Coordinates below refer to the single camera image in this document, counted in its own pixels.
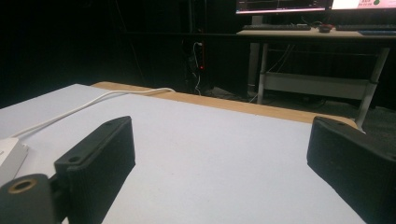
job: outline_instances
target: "white table surface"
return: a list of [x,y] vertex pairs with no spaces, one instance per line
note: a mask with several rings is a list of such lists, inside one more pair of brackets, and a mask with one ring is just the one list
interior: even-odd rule
[[[0,110],[0,138],[106,92],[73,85]],[[18,176],[53,163],[107,120],[133,119],[136,167],[105,223],[363,223],[306,164],[311,124],[122,95],[21,137]]]

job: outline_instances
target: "computer monitor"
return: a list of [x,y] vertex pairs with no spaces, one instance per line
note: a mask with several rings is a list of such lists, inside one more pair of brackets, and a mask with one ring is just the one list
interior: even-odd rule
[[390,9],[396,8],[395,0],[330,0],[330,9]]
[[236,14],[277,14],[324,11],[328,0],[236,0]]

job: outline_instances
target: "table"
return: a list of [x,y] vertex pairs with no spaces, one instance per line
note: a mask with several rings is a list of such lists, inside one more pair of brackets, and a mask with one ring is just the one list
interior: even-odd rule
[[366,117],[368,108],[373,99],[376,85],[382,72],[382,68],[389,54],[389,46],[396,42],[395,35],[361,35],[358,32],[339,32],[331,30],[327,34],[320,33],[318,29],[310,31],[241,31],[238,35],[262,37],[265,42],[268,38],[280,37],[283,41],[290,43],[333,43],[333,44],[355,44],[378,46],[379,52],[375,62],[375,68],[369,80],[334,78],[334,77],[312,77],[295,74],[281,74],[267,72],[268,42],[263,44],[262,63],[259,80],[258,104],[262,103],[263,91],[293,91],[299,93],[325,95],[331,97],[342,97],[361,100],[359,114],[356,117],[358,128]]
[[[1,109],[0,138],[105,92],[72,85]],[[306,164],[309,122],[206,105],[219,99],[194,96],[196,105],[187,94],[154,95],[107,97],[21,136],[30,152],[17,176],[53,175],[52,163],[96,127],[130,116],[136,166],[104,223],[363,223]]]

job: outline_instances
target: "computer mouse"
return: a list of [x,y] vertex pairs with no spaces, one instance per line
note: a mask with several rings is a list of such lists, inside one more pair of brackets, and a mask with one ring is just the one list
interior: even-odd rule
[[332,25],[322,24],[318,28],[320,33],[329,33],[332,29]]

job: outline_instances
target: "keyboard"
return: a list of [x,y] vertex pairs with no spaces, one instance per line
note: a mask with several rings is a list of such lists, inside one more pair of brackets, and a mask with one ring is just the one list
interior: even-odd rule
[[336,25],[337,31],[396,31],[396,25]]
[[257,25],[244,25],[243,30],[294,30],[294,31],[309,31],[311,27],[309,25],[273,25],[273,24],[257,24]]

